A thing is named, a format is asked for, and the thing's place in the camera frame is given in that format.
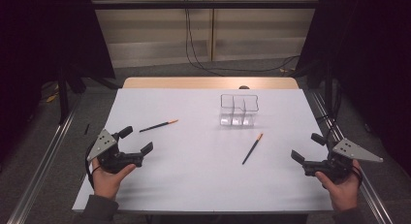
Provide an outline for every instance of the sleeve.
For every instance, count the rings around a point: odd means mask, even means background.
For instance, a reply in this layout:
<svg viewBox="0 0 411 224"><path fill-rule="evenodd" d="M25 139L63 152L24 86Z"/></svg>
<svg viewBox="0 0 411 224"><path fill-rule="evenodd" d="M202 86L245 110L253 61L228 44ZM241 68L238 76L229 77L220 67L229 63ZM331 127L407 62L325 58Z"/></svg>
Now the sleeve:
<svg viewBox="0 0 411 224"><path fill-rule="evenodd" d="M359 208L347 209L332 217L335 224L364 224L366 223Z"/></svg>
<svg viewBox="0 0 411 224"><path fill-rule="evenodd" d="M73 223L76 224L113 224L114 214L118 203L107 198L90 195L84 211L77 215Z"/></svg>

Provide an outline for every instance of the transparent compartment box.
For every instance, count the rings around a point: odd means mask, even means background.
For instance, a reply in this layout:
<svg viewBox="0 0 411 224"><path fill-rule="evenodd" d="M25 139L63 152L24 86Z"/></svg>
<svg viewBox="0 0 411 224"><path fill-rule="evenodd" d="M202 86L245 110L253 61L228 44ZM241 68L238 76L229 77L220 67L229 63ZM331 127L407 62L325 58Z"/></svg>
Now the transparent compartment box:
<svg viewBox="0 0 411 224"><path fill-rule="evenodd" d="M221 95L220 124L253 126L258 112L257 95Z"/></svg>

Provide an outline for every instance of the human hand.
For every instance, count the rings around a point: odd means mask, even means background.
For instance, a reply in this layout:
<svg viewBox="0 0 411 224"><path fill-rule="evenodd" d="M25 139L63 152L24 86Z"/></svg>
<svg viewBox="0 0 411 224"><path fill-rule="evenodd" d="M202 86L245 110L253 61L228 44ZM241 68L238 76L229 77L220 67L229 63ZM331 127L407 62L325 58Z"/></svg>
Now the human hand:
<svg viewBox="0 0 411 224"><path fill-rule="evenodd" d="M360 168L359 162L355 159L353 160L353 166L358 169ZM316 172L315 176L317 176L324 187L329 190L330 198L332 200L332 208L335 211L340 212L357 207L359 180L353 173L351 173L345 181L339 184L334 184L321 172Z"/></svg>
<svg viewBox="0 0 411 224"><path fill-rule="evenodd" d="M115 200L115 195L120 188L120 183L124 177L129 175L136 169L136 165L130 164L123 168L117 174L105 172L101 167L99 160L94 158L93 165L93 180L94 180L94 195Z"/></svg>

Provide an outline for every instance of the white paper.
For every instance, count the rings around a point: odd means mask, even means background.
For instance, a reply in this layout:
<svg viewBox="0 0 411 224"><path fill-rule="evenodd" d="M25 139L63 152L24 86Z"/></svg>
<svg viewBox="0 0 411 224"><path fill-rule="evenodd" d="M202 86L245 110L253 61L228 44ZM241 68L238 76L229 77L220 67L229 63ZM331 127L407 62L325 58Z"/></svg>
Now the white paper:
<svg viewBox="0 0 411 224"><path fill-rule="evenodd" d="M220 125L221 94L258 95L252 127ZM139 130L178 119L177 123ZM327 149L311 141L320 129L302 90L120 89L106 129L134 132L120 151L154 149L121 183L119 209L141 213L307 212L331 210L328 191L291 158L322 161ZM247 162L242 161L264 133ZM93 190L87 179L74 210Z"/></svg>

